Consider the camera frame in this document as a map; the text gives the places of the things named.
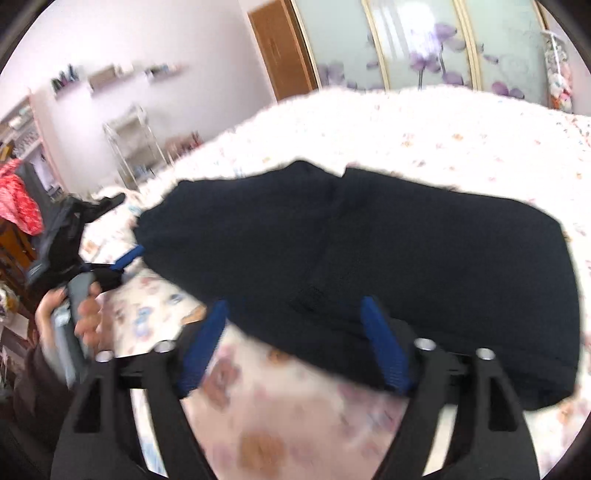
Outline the dark sleeved left forearm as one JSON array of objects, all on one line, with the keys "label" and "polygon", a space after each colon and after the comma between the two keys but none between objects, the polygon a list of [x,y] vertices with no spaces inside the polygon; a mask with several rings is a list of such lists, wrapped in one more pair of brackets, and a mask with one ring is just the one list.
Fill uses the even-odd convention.
[{"label": "dark sleeved left forearm", "polygon": [[58,360],[56,349],[39,341],[25,358],[12,400],[18,427],[51,452],[74,397],[62,378]]}]

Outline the person's left hand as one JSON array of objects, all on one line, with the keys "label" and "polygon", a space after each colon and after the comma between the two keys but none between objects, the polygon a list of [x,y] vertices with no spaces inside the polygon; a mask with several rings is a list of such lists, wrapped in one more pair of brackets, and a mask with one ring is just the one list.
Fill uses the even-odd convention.
[{"label": "person's left hand", "polygon": [[[78,307],[80,319],[74,332],[94,353],[113,349],[112,320],[102,303],[102,290],[97,282],[89,287],[89,293]],[[42,298],[35,313],[39,331],[39,343],[43,354],[49,358],[56,353],[51,314],[65,301],[64,287],[50,290]]]}]

